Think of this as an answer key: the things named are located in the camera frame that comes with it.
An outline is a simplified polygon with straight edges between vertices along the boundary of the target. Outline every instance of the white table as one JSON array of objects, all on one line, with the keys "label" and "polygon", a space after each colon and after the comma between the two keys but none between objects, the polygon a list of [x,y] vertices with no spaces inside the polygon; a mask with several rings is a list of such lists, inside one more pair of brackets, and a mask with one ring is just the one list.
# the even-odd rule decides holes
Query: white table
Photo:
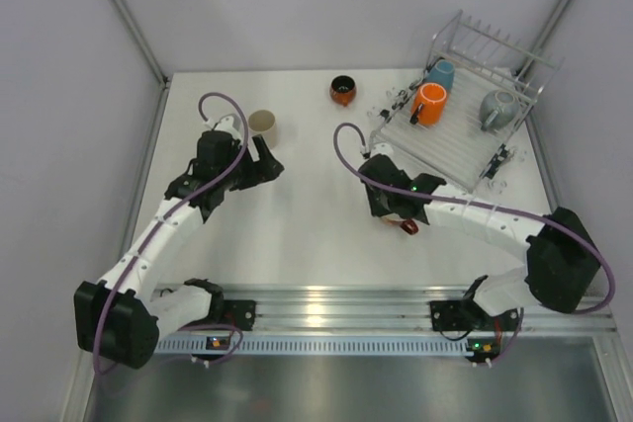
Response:
[{"label": "white table", "polygon": [[[356,100],[343,109],[328,96],[331,79],[349,74]],[[273,150],[286,171],[275,182],[226,194],[225,202],[190,240],[163,283],[192,277],[215,283],[292,286],[451,286],[470,285],[482,274],[499,273],[518,262],[458,231],[420,225],[408,236],[370,216],[363,185],[338,162],[332,133],[354,122],[369,133],[367,112],[389,104],[386,91],[407,85],[418,70],[274,71],[178,73],[174,75],[158,136],[136,233],[154,215],[167,185],[183,173],[204,131],[199,98],[220,91],[235,98],[248,115],[269,109],[277,116],[279,145]],[[205,103],[214,118],[230,112],[220,99]],[[523,153],[496,179],[500,195],[486,183],[477,195],[525,210],[549,211],[527,130],[510,141]],[[341,147],[362,163],[352,131]]]}]

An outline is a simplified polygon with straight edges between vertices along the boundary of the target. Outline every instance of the wire dish rack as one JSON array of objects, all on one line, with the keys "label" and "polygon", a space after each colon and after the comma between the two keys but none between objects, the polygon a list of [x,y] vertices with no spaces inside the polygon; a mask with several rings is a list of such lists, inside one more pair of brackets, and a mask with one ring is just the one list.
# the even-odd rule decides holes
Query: wire dish rack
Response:
[{"label": "wire dish rack", "polygon": [[[543,51],[524,49],[520,41],[512,42],[510,35],[503,36],[500,30],[491,33],[490,25],[480,26],[481,21],[463,19],[460,11],[438,32],[422,75],[400,91],[370,135],[370,146],[387,142],[417,169],[439,174],[468,192],[473,192],[485,176],[494,175],[505,144],[563,64],[562,59],[554,62],[545,57]],[[410,103],[423,75],[442,58],[455,66],[453,89],[442,118],[431,127],[414,126],[409,122]],[[494,90],[514,94],[519,112],[507,126],[482,131],[479,109],[484,97]]]}]

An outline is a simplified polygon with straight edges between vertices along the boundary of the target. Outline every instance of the metal frame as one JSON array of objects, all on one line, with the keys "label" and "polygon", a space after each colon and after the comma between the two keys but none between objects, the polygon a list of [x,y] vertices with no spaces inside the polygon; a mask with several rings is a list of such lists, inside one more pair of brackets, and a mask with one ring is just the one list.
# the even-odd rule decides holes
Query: metal frame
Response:
[{"label": "metal frame", "polygon": [[[132,16],[125,0],[110,0],[115,6],[121,21],[126,26],[131,39],[138,47],[143,59],[161,85],[161,94],[152,120],[150,134],[147,138],[138,177],[136,192],[131,206],[130,219],[122,239],[122,252],[132,242],[136,227],[136,219],[142,199],[149,165],[153,156],[155,143],[160,130],[162,115],[169,92],[168,78],[162,72],[151,48],[147,44],[140,28]],[[535,45],[542,46],[551,37],[556,25],[564,15],[572,0],[560,0],[543,27]],[[524,75],[529,74],[530,65]],[[539,134],[528,117],[528,130],[535,148],[541,177],[546,186],[548,200],[552,206],[560,202],[560,194],[552,180],[547,167],[547,153],[542,147]],[[419,328],[420,321],[428,325],[426,304],[434,298],[448,298],[461,295],[463,288],[430,287],[430,288],[384,288],[358,289],[348,287],[298,287],[298,288],[263,288],[263,287],[227,287],[230,297],[256,298],[259,302],[259,314],[256,332],[258,334],[286,335],[290,337],[317,336],[334,334],[382,334],[405,336],[415,334],[428,335],[428,326]],[[413,311],[413,314],[402,313],[401,305]],[[390,321],[390,328],[377,328],[372,324],[374,312],[380,311],[384,321]],[[593,339],[597,358],[604,376],[604,383],[611,398],[615,413],[620,421],[633,421],[633,373],[626,358],[624,349],[617,335],[612,315],[608,310],[593,316],[575,317],[550,314],[540,308],[528,309],[525,319],[525,330],[522,338],[528,337],[588,337]],[[92,373],[91,355],[78,352],[75,372],[66,396],[60,420],[76,422],[81,420],[90,394],[94,375]]]}]

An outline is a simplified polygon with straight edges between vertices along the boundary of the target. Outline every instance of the robotic arm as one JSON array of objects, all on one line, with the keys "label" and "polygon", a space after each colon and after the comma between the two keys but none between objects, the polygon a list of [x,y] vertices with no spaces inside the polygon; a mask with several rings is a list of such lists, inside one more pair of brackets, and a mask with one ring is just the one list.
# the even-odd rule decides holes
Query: robotic arm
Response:
[{"label": "robotic arm", "polygon": [[[191,279],[175,293],[151,299],[158,281],[175,261],[180,248],[202,227],[225,198],[226,191],[246,190],[275,180],[284,167],[261,136],[253,137],[259,160],[246,150],[237,166],[214,187],[169,214],[176,204],[210,183],[235,160],[242,140],[235,116],[226,116],[203,132],[196,158],[185,173],[169,184],[155,217],[126,255],[97,284],[82,283],[74,296],[79,347],[92,351],[99,316],[115,282],[136,258],[106,318],[100,354],[131,368],[143,366],[159,340],[201,319],[217,323],[223,314],[220,286]],[[140,247],[151,234],[149,243]]]},{"label": "robotic arm", "polygon": [[[432,175],[411,179],[387,155],[371,156],[358,170],[365,177],[402,190],[471,201],[464,193]],[[543,305],[572,313],[585,295],[600,265],[576,241],[532,219],[491,210],[416,199],[365,184],[371,214],[415,219],[431,226],[459,229],[512,254],[523,266],[503,275],[476,279],[464,295],[462,311],[477,328],[487,316],[510,309]],[[557,208],[549,219],[562,224],[592,244],[580,219],[572,211]]]}]

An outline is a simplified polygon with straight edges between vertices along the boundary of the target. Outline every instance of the metal floor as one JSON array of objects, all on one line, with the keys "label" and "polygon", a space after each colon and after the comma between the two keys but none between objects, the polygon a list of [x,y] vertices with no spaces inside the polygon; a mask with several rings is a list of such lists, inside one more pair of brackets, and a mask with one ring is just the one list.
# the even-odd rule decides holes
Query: metal floor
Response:
[{"label": "metal floor", "polygon": [[154,372],[148,365],[107,377],[114,390],[141,379],[118,398],[93,390],[86,420],[615,420],[590,339],[529,338],[511,351],[492,370],[397,356],[241,356],[208,370],[185,360]]}]

